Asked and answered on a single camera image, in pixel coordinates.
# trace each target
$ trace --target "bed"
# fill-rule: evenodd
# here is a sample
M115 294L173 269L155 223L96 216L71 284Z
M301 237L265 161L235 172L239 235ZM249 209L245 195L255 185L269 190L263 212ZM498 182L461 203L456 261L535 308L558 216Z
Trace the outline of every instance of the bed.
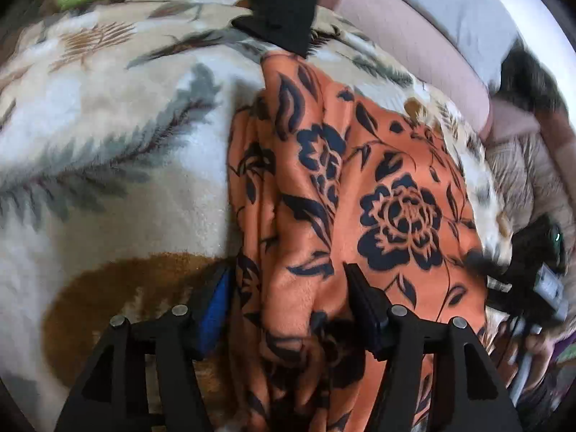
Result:
M273 49L228 27L249 14L248 0L100 0L66 12L42 1L41 20L18 32L0 71L0 375L38 432L53 430L110 316L157 316L201 283L199 270L237 253L230 119L252 103L258 61ZM515 108L523 97L512 66L491 97L459 50L403 0L319 4L328 9L318 10L309 61L442 129L465 158L487 254L509 260L512 229L544 212L561 223L571 254L574 195L559 164L573 133L559 96L526 107L536 115ZM366 8L388 11L373 24ZM560 140L547 133L558 122ZM566 280L574 291L572 273ZM489 319L487 337L496 325ZM225 358L221 347L197 368L216 426L235 407Z

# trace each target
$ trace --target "leaf pattern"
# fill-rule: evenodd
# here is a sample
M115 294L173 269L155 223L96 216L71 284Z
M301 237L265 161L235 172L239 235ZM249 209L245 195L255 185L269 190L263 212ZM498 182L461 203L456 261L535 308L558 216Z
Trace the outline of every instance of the leaf pattern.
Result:
M175 16L181 14L183 12L188 11L189 9L196 8L196 14L193 19L189 22L195 21L200 18L200 14L202 13L202 3L189 3L188 1L169 1L160 5L154 11L150 13L148 19L154 18L166 18L168 16Z
M456 224L454 224L454 222L449 220L448 226L450 227L452 234L454 234L454 237L456 237L458 240L460 240L460 232L458 232L458 228L456 227Z
M468 289L461 284L456 284L450 288L446 294L446 300L448 302L448 307L455 307L458 305L462 298L466 295Z
M84 28L74 34L62 36L64 43L64 55L54 62L50 71L54 72L74 62L80 62L86 67L86 60L97 51L107 47L123 44L130 40L133 24L113 22L110 24L96 24L91 29Z
M480 142L480 138L478 138L476 135L470 135L468 141L466 142L466 148L468 148L468 151L470 151L472 156L474 156L477 161L482 160L482 153L480 153L482 150L482 144Z
M304 97L296 85L283 74L280 74L278 97L278 112L274 123L278 138L286 141L288 133L295 133L300 126L304 110Z
M372 147L369 144L362 146L362 163L360 165L360 170L364 170L364 166L370 159L370 154L372 154Z
M396 133L396 134L400 134L404 131L404 127L402 125L400 125L399 122L396 122L395 120L390 123L390 129L391 132Z
M456 174L456 170L452 164L448 164L448 169L450 170L450 175L452 176L452 181L460 193L464 193L462 186L460 185L460 177Z
M226 45L227 47L236 50L247 59L259 64L260 59L269 50L269 47L273 47L255 41L253 38L247 36L246 33L233 27L211 29L200 33L189 34L181 40L176 38L174 39L175 41L173 44L166 45L133 59L128 63L126 69L134 68L162 57L183 53L188 50L212 47L216 45Z
M459 258L456 258L454 256L450 256L447 255L446 256L446 260L450 263L453 264L454 266L457 266L459 268L464 268L464 263L462 262L462 260L460 260Z
M322 250L313 252L310 259L301 265L289 266L286 269L295 276L322 275L322 279L327 279L334 274L329 252Z
M348 423L348 419L350 418L350 413L344 414L336 422L329 424L328 427L326 427L326 432L330 432L330 431L344 432L344 429L346 428L346 424Z
M352 59L352 63L356 68L365 71L370 76L391 81L400 87L408 87L414 83L410 74L386 66L374 57L365 58L362 55L356 55Z
M384 153L384 159L380 161L378 167L376 167L375 179L377 182L381 181L385 177L397 172L404 165L404 160L400 153L395 151L388 151Z
M452 211L452 216L454 217L454 220L459 220L458 206L456 204L456 200L454 200L454 195L452 194L451 187L452 184L448 185L448 188L446 188L446 199L448 200L448 204L450 205L450 209Z
M440 183L440 179L438 178L438 173L436 172L436 169L432 166L430 166L430 177L432 177L432 179L439 184Z
M307 56L314 55L320 48L329 43L331 40L337 40L340 35L340 29L332 25L333 33L312 29L310 32L310 43L308 45Z
M354 27L354 25L353 25L350 21L348 21L346 18L343 18L343 17L338 16L338 15L336 15L336 14L335 14L334 16L335 16L335 18L336 18L339 22L344 23L344 24L346 24L346 25L348 25L348 26L350 26L350 27Z
M243 308L251 299L254 290L261 291L261 274L258 265L241 250L236 259L240 270L238 291L240 293L240 307Z
M374 47L374 42L366 34L360 32L360 31L354 31L354 32L351 32L350 34L358 37L359 39L363 40L364 42L369 43L372 47Z
M314 200L289 194L283 194L282 201L292 210L295 219L307 220L312 224L312 229L318 238L329 249L331 245L329 218L324 206Z
M12 116L12 112L16 107L16 100L13 99L10 105L8 106L7 110L4 112L4 115L0 117L0 132L4 129L7 123L10 121L10 117Z
M434 149L430 148L430 154L432 155L432 157L438 161L438 163L442 166L442 167L446 167L446 164L444 163L444 160L440 157L440 155L434 151Z
M264 173L276 172L276 156L274 152L262 148L260 143L252 142L244 151L244 156L237 168L229 166L238 177L246 177L246 195L252 204L256 202L256 186L252 178L264 181Z
M345 100L346 102L350 102L354 100L354 94L351 93L348 89L344 89L338 93L336 98Z
M378 123L375 118L368 113L362 102L356 104L356 119L371 135L376 136Z
M310 331L316 333L319 329L322 329L324 325L328 322L328 314L325 311L313 311L310 315Z
M270 112L268 111L268 106L266 105L266 101L261 95L256 97L252 109L258 120L270 120Z
M256 411L263 418L266 418L266 410L264 410L264 405L258 399L258 397L252 393L250 390L246 391L246 403L250 409Z
M315 100L318 100L318 92L316 91L316 86L314 85L314 78L312 72L305 66L298 66L298 79L302 85L308 90Z
M296 134L296 141L301 147L298 159L310 171L310 182L316 189L330 222L333 222L338 209L342 154L346 149L346 142L336 129L326 123L322 126L315 123L310 129L301 129Z
M301 360L300 350L295 350L290 347L300 345L302 338L297 336L274 336L269 331L266 331L264 338L268 349L279 359L290 364L299 364Z
M324 328L323 347L330 368L333 388L346 388L364 376L366 355L358 339L356 324L334 319Z
M393 285L397 286L398 289L404 296L410 301L413 309L416 309L416 304L418 302L418 297L416 295L416 288L410 282L410 279L406 278L402 274L398 273L396 277L392 280L390 284L386 287L385 291L390 289Z
M273 235L272 237L262 239L260 243L264 243L264 253L268 252L268 250L270 250L270 247L276 245L279 241L280 237L278 237L277 235Z
M476 190L474 190L474 195L476 195L476 200L480 205L482 206L490 205L491 192L489 184L486 184L483 187L476 188Z
M471 229L471 230L476 230L476 225L474 224L474 221L471 219L460 219L460 222L462 222L467 228Z
M98 146L90 140L78 149L73 141L61 150L47 148L29 170L8 173L0 185L0 227L12 209L20 222L28 210L39 229L42 203L62 220L68 218L70 207L100 212L104 207L99 196L123 197L127 193L123 182L146 182L146 170L163 165L166 154L185 145L182 135L216 107L220 88L214 85L211 70L198 64L192 73L188 89L177 91L156 119L141 129L109 136Z
M424 411L428 404L430 403L430 399L432 397L432 376L428 374L424 377L422 381L420 399L418 400L418 407L416 408L416 414L421 413Z

